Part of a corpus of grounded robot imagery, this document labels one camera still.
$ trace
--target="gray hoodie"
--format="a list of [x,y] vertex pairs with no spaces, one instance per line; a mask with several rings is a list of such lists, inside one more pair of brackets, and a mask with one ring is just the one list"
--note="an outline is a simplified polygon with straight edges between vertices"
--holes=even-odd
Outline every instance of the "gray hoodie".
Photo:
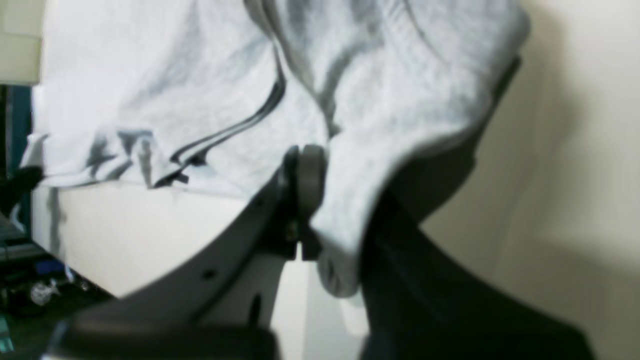
[[[119,26],[117,11],[91,16]],[[412,157],[473,132],[529,32],[516,0],[193,0],[175,16],[164,55],[122,92],[112,121],[34,134],[24,164],[43,163],[51,186],[119,179],[249,198],[291,145],[325,146],[311,225],[338,297],[358,288],[381,191]]]

